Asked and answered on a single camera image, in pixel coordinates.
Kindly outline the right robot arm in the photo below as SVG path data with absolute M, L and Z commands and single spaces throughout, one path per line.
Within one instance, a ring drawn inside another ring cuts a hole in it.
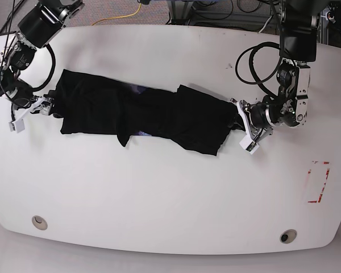
M 15 111 L 25 113 L 52 114 L 55 104 L 54 94 L 50 92 L 37 96 L 54 75 L 56 58 L 49 42 L 85 6 L 83 1 L 38 1 L 34 8 L 19 22 L 13 35 L 7 35 L 5 46 L 0 52 L 0 97 L 11 102 L 11 124 L 19 122 Z M 20 79 L 20 73 L 32 63 L 38 49 L 45 48 L 51 57 L 51 69 L 45 81 L 32 87 Z

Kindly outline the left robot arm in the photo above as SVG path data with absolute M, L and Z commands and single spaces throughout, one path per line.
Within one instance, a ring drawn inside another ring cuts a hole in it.
M 275 7 L 269 1 L 280 34 L 279 43 L 263 42 L 245 53 L 249 54 L 249 69 L 253 81 L 241 82 L 257 85 L 265 96 L 261 102 L 249 104 L 236 102 L 238 113 L 246 131 L 241 141 L 244 149 L 251 151 L 266 136 L 272 135 L 277 126 L 302 126 L 306 122 L 310 66 L 317 56 L 317 30 L 320 13 L 327 1 L 280 1 Z M 278 63 L 271 73 L 279 83 L 277 93 L 264 86 L 269 79 L 261 79 L 254 66 L 255 55 L 263 48 L 275 48 L 279 52 Z

